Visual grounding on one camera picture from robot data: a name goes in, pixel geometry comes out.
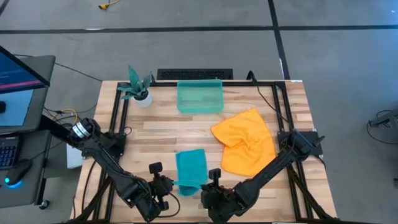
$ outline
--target translucent container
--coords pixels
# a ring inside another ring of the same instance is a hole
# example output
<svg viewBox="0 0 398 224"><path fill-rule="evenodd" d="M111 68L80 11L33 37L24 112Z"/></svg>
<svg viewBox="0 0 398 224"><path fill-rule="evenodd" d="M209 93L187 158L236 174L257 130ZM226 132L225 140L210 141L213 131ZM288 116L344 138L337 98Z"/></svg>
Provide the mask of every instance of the translucent container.
<svg viewBox="0 0 398 224"><path fill-rule="evenodd" d="M223 82L219 79L178 81L177 108L181 113L219 113L224 108Z"/></svg>

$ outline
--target orange cloth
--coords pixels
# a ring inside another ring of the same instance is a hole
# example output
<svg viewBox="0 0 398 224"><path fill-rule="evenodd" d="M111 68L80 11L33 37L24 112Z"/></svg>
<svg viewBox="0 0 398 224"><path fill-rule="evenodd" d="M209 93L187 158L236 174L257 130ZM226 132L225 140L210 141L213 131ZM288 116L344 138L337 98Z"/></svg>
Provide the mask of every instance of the orange cloth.
<svg viewBox="0 0 398 224"><path fill-rule="evenodd" d="M275 158L272 136L255 108L225 119L211 132L225 145L221 160L225 171L254 176Z"/></svg>

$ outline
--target gray floor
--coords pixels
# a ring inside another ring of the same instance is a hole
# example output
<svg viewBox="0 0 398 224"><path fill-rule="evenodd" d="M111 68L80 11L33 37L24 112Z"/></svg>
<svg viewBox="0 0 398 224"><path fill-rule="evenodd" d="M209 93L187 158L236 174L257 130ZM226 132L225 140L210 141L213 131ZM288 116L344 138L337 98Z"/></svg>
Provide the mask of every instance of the gray floor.
<svg viewBox="0 0 398 224"><path fill-rule="evenodd" d="M0 29L92 29L173 26L269 26L266 0L121 1L100 11L94 1L11 0ZM398 24L396 1L274 0L281 26ZM323 148L338 216L343 220L396 223L398 149L373 141L366 121L398 107L398 30L282 31L291 79L303 80ZM253 70L281 79L273 31L122 34L0 35L14 54L57 56L57 62L103 80L124 80L127 64L139 73L158 68L233 68L235 78ZM100 84L56 67L46 106L84 110ZM385 128L371 130L394 141ZM0 210L1 223L67 220L78 170L50 179L48 210L25 206Z"/></svg>

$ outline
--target wooden table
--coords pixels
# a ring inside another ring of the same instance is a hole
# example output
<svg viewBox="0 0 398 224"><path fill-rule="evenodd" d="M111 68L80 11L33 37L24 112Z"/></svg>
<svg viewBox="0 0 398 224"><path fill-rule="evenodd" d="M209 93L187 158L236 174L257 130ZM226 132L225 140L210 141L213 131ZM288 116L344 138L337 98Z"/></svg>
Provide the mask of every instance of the wooden table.
<svg viewBox="0 0 398 224"><path fill-rule="evenodd" d="M99 93L98 105L94 119L101 126L102 132L109 129L109 121L116 93L117 81L102 83ZM301 131L310 131L314 128L310 108L308 107L302 82L286 81L290 108L294 119L295 128ZM139 108L131 100L127 113L126 126L132 128L132 134L127 137L126 150L120 159L123 169L143 177L152 179L148 165L154 162L163 163L161 174L177 179L175 153L178 151L204 148L208 169L220 167L223 145L218 142L210 132L210 127L225 118L236 115L249 108L257 108L274 137L275 148L279 150L276 140L279 130L277 116L257 92L253 86L225 86L224 110L220 114L182 115L177 109L177 87L151 87L153 103L148 108ZM260 87L262 94L271 105L274 105L271 87ZM282 95L279 93L281 110L284 111ZM117 121L120 120L122 103L119 104ZM75 204L76 215L81 212L81 200L88 171L93 163L89 158L83 164L81 176L77 187ZM331 197L328 179L324 166L314 157L309 157L303 162L308 189L318 203L331 216L336 216ZM85 198L85 206L94 196L101 168L95 165ZM220 185L233 187L246 177L230 174L222 171ZM177 193L178 187L174 187L173 193ZM301 193L298 190L300 209L305 217L305 209ZM104 217L106 196L101 204L100 217ZM157 218L153 222L210 222L207 211L200 202L200 193L192 197L177 196L182 205L180 213L173 218ZM162 212L163 215L173 214L177 209L175 200L167 196L170 209ZM271 222L294 221L292 199L286 170L280 172L260 191L260 197L245 215L233 216L231 222ZM136 208L130 209L116 194L114 198L112 222L143 222Z"/></svg>

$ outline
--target plant pot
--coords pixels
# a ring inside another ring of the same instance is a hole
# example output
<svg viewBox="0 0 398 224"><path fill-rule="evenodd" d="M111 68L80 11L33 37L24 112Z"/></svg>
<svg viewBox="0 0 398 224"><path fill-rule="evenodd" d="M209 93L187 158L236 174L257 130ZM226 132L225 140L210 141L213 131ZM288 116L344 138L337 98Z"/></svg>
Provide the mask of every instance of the plant pot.
<svg viewBox="0 0 398 224"><path fill-rule="evenodd" d="M145 108L152 103L152 94L149 90L147 90L147 92L142 97L133 97L133 99L136 102L137 106Z"/></svg>

